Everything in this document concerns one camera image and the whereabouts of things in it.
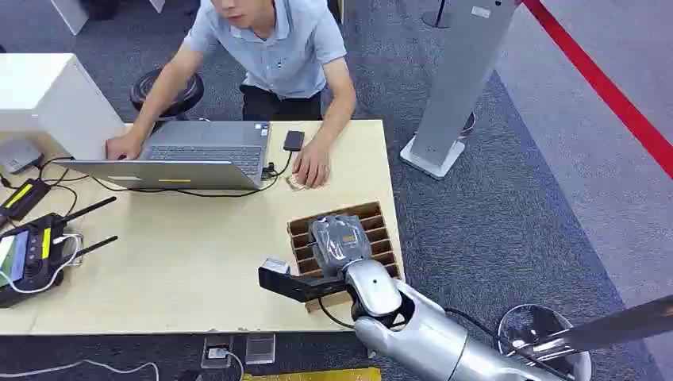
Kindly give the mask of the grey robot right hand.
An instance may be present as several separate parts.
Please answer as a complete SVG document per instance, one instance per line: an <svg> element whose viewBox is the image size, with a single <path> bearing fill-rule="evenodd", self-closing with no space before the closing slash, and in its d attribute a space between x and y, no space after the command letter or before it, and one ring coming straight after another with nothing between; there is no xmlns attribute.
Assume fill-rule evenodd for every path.
<svg viewBox="0 0 673 381"><path fill-rule="evenodd" d="M309 239L325 277L338 276L354 261L372 258L371 242L356 215L330 214L313 220Z"/></svg>

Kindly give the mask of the person's left hand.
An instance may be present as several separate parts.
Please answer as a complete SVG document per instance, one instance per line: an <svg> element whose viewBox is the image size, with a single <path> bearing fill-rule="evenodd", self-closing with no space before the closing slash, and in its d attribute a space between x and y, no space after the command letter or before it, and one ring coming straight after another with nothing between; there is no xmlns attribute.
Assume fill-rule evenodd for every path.
<svg viewBox="0 0 673 381"><path fill-rule="evenodd" d="M308 143L294 161L293 174L297 183L308 188L323 186L329 171L329 146L325 143Z"/></svg>

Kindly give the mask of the person's right hand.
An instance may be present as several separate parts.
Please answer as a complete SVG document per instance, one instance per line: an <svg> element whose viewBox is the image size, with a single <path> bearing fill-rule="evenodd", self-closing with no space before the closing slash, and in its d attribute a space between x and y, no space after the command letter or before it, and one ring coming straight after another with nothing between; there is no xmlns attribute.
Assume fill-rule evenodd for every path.
<svg viewBox="0 0 673 381"><path fill-rule="evenodd" d="M140 156L143 136L134 133L110 138L106 141L106 158L108 160L135 160Z"/></svg>

